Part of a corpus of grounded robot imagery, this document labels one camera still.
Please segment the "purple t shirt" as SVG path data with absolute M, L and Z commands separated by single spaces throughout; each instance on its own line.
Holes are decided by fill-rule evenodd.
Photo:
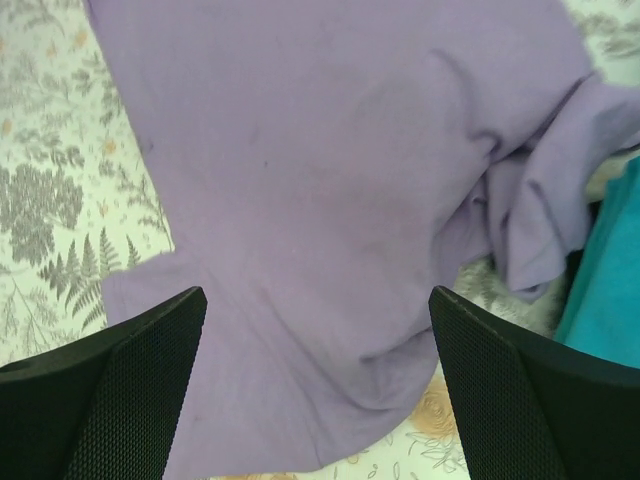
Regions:
M 639 142 L 558 1 L 89 1 L 175 249 L 110 322 L 208 308 L 168 479 L 313 471 L 391 432 L 436 369 L 428 299 L 492 255 L 532 300 Z

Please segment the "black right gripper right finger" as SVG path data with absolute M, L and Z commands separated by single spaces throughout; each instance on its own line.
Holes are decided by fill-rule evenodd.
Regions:
M 639 372 L 507 322 L 453 291 L 429 307 L 473 479 L 639 477 Z

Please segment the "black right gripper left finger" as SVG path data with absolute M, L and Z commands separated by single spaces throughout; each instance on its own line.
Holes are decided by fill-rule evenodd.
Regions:
M 207 309 L 192 287 L 1 369 L 4 479 L 162 478 Z

